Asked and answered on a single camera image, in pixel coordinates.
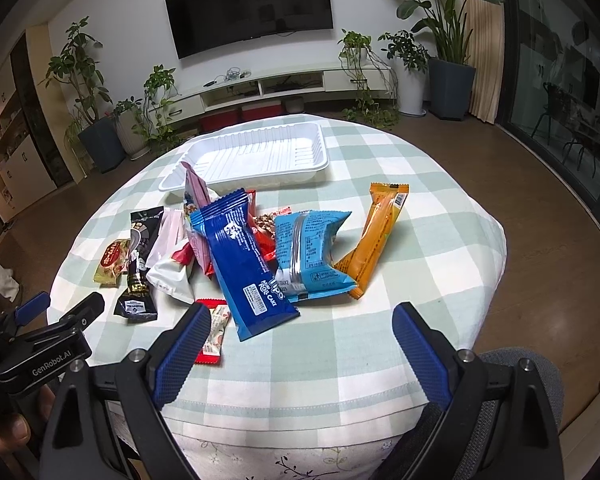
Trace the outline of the left hand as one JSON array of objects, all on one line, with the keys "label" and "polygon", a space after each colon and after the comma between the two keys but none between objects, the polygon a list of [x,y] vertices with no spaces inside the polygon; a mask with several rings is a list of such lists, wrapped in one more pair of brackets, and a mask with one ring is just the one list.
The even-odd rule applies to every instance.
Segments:
[{"label": "left hand", "polygon": [[[38,400],[36,416],[47,422],[50,418],[55,393],[48,385],[44,385],[34,396]],[[15,414],[9,422],[0,426],[0,455],[3,460],[24,448],[31,437],[31,428],[28,420],[21,414]]]}]

